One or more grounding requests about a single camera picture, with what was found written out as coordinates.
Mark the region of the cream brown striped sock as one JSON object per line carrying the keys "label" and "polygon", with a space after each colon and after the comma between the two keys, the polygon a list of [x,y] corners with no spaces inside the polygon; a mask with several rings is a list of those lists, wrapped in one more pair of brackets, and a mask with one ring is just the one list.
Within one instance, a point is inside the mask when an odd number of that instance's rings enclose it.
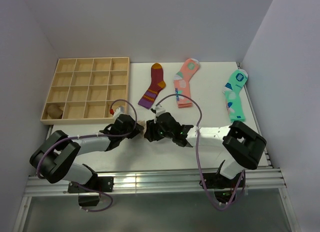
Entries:
{"label": "cream brown striped sock", "polygon": [[147,125],[145,120],[139,120],[137,122],[140,126],[143,127],[143,130],[139,133],[142,138],[144,138],[145,132],[147,130]]}

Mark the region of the aluminium rail frame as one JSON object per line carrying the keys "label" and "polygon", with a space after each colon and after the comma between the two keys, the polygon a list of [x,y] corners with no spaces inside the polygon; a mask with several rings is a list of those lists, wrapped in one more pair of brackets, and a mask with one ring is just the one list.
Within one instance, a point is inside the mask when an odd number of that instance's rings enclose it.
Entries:
{"label": "aluminium rail frame", "polygon": [[224,147],[179,147],[169,139],[149,142],[140,135],[110,151],[78,155],[100,177],[113,177],[110,208],[85,212],[70,181],[54,184],[27,179],[14,231],[253,231],[298,232],[287,185],[267,152],[257,169],[247,170],[243,195],[225,211],[216,210],[200,186],[203,173],[215,173],[231,156]]}

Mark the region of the maroon purple striped sock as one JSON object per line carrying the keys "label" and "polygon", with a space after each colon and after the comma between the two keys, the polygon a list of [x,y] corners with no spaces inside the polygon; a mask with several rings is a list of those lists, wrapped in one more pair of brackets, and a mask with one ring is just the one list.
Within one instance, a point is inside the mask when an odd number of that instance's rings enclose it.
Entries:
{"label": "maroon purple striped sock", "polygon": [[163,67],[159,63],[154,63],[151,66],[151,83],[138,101],[138,105],[145,109],[150,109],[157,99],[159,93],[166,87],[164,81]]}

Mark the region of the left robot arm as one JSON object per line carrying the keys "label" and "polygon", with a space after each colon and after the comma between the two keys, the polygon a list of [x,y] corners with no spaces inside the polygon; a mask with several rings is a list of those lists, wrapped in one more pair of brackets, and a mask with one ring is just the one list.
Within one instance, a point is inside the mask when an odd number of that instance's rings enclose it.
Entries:
{"label": "left robot arm", "polygon": [[86,164],[75,163],[76,157],[111,151],[124,139],[132,139],[143,131],[144,127],[128,114],[119,115],[96,134],[69,137],[57,130],[33,153],[29,163],[37,175],[51,184],[65,180],[91,192],[101,188],[98,174]]}

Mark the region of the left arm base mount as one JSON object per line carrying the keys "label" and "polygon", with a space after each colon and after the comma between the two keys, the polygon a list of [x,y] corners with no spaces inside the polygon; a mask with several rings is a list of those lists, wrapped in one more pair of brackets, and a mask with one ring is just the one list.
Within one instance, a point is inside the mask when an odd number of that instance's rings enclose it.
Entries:
{"label": "left arm base mount", "polygon": [[[78,194],[78,205],[88,212],[101,212],[113,205],[113,198],[108,194],[113,191],[114,178],[112,176],[98,176],[85,185],[71,181],[68,185],[69,194]],[[109,204],[100,209],[94,209],[102,199],[108,198]]]}

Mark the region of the mint green patterned sock pair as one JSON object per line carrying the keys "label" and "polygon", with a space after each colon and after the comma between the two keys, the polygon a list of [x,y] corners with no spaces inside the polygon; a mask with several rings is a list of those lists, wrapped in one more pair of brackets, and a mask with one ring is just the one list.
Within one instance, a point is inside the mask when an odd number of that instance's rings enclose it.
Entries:
{"label": "mint green patterned sock pair", "polygon": [[248,80],[248,74],[243,69],[235,70],[229,77],[228,82],[222,89],[225,97],[226,109],[231,122],[246,120],[242,108],[240,91]]}

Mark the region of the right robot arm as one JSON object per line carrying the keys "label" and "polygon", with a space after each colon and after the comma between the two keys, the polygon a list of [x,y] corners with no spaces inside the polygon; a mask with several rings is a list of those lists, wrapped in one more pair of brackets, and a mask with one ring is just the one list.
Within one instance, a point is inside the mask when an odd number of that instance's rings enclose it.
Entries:
{"label": "right robot arm", "polygon": [[256,170],[267,145],[261,135],[242,121],[221,127],[199,127],[180,124],[169,112],[146,122],[144,138],[149,142],[167,138],[183,148],[225,148],[231,158],[221,163],[216,175],[216,181],[222,187],[229,186],[243,170]]}

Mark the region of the pink patterned sock pair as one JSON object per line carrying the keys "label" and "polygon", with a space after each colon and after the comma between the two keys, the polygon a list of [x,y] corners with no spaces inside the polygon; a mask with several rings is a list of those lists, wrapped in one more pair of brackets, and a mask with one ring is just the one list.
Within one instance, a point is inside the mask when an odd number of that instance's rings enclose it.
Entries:
{"label": "pink patterned sock pair", "polygon": [[191,100],[184,96],[191,98],[190,80],[199,70],[199,68],[199,61],[194,58],[189,58],[184,62],[180,70],[173,77],[176,103],[179,109],[193,106]]}

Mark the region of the tan brown ribbed sock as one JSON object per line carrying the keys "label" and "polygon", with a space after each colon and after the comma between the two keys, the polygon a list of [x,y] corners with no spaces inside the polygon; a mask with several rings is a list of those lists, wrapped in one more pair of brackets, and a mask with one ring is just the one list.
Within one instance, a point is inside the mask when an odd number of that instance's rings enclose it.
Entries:
{"label": "tan brown ribbed sock", "polygon": [[51,119],[61,119],[63,116],[63,110],[57,104],[51,104],[47,108],[47,114]]}

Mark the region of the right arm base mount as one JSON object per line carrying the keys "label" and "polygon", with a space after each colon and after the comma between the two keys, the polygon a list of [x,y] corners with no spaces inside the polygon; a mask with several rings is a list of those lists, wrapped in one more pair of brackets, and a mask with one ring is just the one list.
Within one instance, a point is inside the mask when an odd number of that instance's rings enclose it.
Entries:
{"label": "right arm base mount", "polygon": [[207,189],[231,189],[235,188],[241,173],[238,173],[233,179],[228,179],[216,172],[203,173],[202,177]]}

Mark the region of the wooden compartment tray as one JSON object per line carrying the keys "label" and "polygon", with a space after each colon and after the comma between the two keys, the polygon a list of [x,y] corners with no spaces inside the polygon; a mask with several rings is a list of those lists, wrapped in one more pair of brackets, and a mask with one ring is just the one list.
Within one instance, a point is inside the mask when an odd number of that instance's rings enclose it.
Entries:
{"label": "wooden compartment tray", "polygon": [[[108,124],[110,109],[128,110],[129,57],[60,58],[41,115],[45,125]],[[49,105],[57,104],[60,119],[48,116]]]}

